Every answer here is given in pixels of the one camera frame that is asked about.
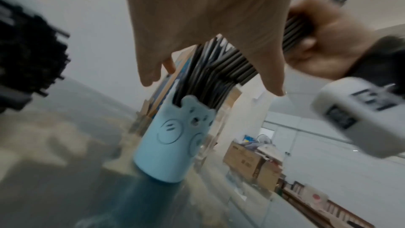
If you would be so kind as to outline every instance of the pen holder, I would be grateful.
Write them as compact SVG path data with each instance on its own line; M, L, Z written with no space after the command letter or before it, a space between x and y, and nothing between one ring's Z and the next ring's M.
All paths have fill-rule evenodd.
M174 91L163 102L133 158L143 172L168 183L185 178L216 115L193 95L186 95L181 107L173 105Z

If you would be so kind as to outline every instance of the table surface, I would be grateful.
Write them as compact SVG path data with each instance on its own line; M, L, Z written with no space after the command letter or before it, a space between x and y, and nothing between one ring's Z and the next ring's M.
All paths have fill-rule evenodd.
M69 79L1 114L1 227L225 227L227 198L209 175L166 184L134 166L134 117Z

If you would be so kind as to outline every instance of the person's left hand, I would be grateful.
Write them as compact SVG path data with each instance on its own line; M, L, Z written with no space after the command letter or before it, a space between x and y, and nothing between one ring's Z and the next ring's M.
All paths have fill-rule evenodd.
M175 71L171 53L222 34L283 95L282 38L290 0L128 0L144 86Z

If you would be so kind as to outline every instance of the open cardboard box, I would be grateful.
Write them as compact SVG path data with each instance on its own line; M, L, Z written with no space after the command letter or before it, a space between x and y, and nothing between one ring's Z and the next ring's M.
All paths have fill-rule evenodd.
M235 142L229 146L223 162L247 181L270 191L274 191L282 171L280 166Z

